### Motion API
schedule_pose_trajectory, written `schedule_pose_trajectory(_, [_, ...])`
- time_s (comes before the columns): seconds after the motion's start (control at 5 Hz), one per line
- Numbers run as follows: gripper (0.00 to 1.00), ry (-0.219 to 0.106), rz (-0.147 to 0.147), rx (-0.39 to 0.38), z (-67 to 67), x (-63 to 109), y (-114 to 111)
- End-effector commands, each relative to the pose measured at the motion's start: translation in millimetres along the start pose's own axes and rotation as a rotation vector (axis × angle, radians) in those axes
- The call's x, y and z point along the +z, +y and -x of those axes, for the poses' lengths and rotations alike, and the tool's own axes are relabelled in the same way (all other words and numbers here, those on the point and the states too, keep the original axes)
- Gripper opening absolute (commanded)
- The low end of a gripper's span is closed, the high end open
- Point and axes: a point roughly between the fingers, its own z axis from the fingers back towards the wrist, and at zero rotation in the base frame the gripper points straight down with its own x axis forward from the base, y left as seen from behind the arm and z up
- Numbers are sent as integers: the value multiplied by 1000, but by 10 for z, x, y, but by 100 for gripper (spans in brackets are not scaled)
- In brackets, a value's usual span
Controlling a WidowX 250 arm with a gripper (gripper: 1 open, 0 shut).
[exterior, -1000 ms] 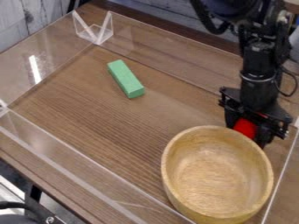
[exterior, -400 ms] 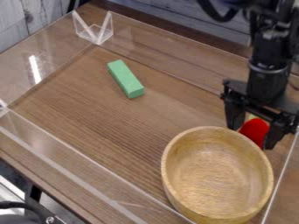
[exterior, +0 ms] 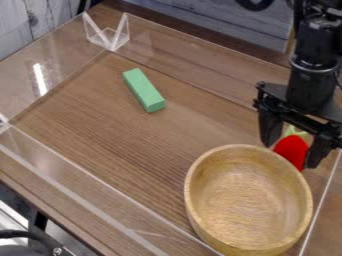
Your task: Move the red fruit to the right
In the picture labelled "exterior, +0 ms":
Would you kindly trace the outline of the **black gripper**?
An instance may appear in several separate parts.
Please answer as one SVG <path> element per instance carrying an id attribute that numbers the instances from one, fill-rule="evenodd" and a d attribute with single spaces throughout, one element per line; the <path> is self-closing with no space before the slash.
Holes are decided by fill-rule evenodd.
<path id="1" fill-rule="evenodd" d="M 334 99 L 340 85 L 341 59 L 310 62 L 293 58 L 289 83 L 261 81 L 254 107 L 258 111 L 261 141 L 270 147 L 289 123 L 314 136 L 306 167 L 318 167 L 332 148 L 342 146 L 342 107 Z"/>

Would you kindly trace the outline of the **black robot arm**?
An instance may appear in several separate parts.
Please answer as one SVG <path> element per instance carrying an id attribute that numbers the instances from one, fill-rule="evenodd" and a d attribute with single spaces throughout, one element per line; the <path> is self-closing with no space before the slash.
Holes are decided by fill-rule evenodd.
<path id="1" fill-rule="evenodd" d="M 312 134 L 304 166 L 316 168 L 342 149 L 342 0 L 294 0 L 294 30 L 289 82 L 260 82 L 254 107 L 265 146 L 281 138 L 286 123 Z"/>

